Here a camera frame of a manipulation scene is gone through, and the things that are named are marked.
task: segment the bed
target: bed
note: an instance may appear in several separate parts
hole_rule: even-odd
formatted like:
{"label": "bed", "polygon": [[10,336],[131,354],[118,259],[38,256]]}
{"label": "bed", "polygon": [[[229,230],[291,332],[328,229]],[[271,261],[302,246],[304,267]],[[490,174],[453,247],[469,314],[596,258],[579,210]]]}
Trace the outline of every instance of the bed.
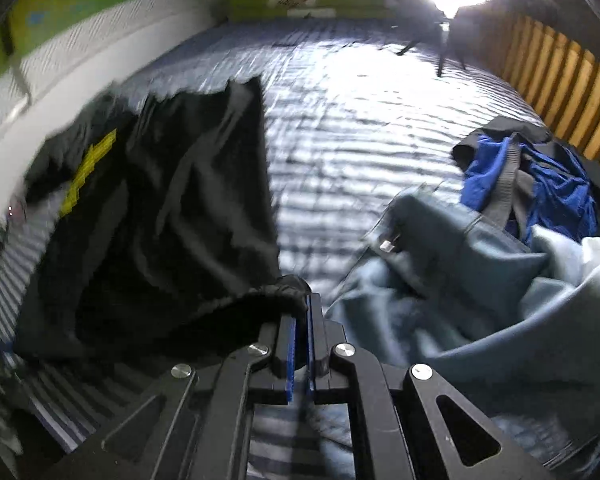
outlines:
{"label": "bed", "polygon": [[[372,20],[226,24],[191,38],[118,88],[140,107],[149,92],[214,91],[262,75],[267,162],[280,268],[328,297],[362,250],[361,236],[402,189],[426,184],[456,202],[462,174],[450,150],[497,115],[541,124],[509,84],[436,53],[395,55],[408,30]],[[62,190],[10,230],[0,256],[0,338],[13,333],[28,276],[45,250]],[[10,362],[18,364],[16,356]],[[151,365],[116,364],[97,384],[44,364],[22,375],[31,409],[67,452],[136,395]],[[289,407],[259,406],[248,478],[325,478],[302,408],[302,372]]]}

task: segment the blue cloth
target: blue cloth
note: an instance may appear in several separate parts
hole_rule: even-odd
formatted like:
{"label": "blue cloth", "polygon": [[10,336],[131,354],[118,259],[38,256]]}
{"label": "blue cloth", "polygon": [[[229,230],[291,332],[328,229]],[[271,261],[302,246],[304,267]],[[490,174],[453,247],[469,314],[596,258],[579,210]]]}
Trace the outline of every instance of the blue cloth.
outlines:
{"label": "blue cloth", "polygon": [[[503,141],[481,136],[475,158],[466,170],[464,188],[460,202],[475,211],[482,211],[502,172],[507,158],[507,149],[512,137]],[[517,225],[507,225],[507,231],[516,234],[528,243],[531,227],[539,224],[559,232],[577,242],[585,237],[593,237],[598,232],[598,222],[593,197],[590,193],[590,181],[577,158],[564,150],[564,166],[543,155],[538,148],[524,140],[520,141],[523,162],[521,170],[534,179],[533,198],[526,218],[526,229],[516,233]]]}

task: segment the light stand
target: light stand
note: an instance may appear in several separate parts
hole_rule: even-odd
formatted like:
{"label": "light stand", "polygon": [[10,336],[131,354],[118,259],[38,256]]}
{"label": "light stand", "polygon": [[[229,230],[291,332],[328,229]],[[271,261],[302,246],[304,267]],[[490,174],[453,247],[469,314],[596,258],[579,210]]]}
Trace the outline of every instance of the light stand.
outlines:
{"label": "light stand", "polygon": [[460,66],[462,66],[462,69],[466,70],[466,65],[464,64],[464,55],[462,51],[458,48],[456,44],[452,44],[452,42],[449,41],[449,29],[451,28],[452,22],[453,20],[450,20],[445,16],[442,20],[437,21],[433,25],[431,25],[419,38],[410,41],[404,49],[398,52],[397,55],[403,56],[419,43],[428,43],[429,41],[435,41],[438,44],[439,49],[438,77],[442,77],[442,70],[445,66],[445,61],[448,57],[448,53],[450,50],[452,50],[455,54],[456,58],[460,63]]}

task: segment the strap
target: strap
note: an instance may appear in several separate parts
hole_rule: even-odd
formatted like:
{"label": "strap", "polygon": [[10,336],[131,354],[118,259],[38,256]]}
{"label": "strap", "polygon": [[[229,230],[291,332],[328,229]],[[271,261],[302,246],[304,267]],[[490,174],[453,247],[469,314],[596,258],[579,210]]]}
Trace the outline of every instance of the strap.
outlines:
{"label": "strap", "polygon": [[494,222],[500,229],[505,228],[513,207],[513,195],[515,192],[515,183],[518,170],[520,168],[520,142],[518,134],[513,134],[509,138],[507,146],[507,155],[486,207],[482,214]]}
{"label": "strap", "polygon": [[520,238],[526,234],[526,219],[529,216],[529,207],[534,197],[534,178],[525,171],[518,170],[516,186],[513,190],[512,208],[513,215],[518,222]]}

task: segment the black jacket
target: black jacket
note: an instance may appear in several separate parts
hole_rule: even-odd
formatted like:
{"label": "black jacket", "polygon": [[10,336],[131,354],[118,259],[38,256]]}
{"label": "black jacket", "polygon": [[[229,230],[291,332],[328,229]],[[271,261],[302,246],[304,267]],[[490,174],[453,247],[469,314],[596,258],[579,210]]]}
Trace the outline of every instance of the black jacket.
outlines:
{"label": "black jacket", "polygon": [[[73,181],[27,289],[15,351],[111,355],[230,305],[234,314],[213,316],[210,330],[238,322],[257,336],[262,298],[280,292],[261,288],[280,273],[265,154],[257,79],[150,96],[137,116],[101,98],[45,143],[26,175],[28,202]],[[296,296],[283,287],[290,301],[273,310],[301,313]],[[238,321],[236,298],[262,316]]]}

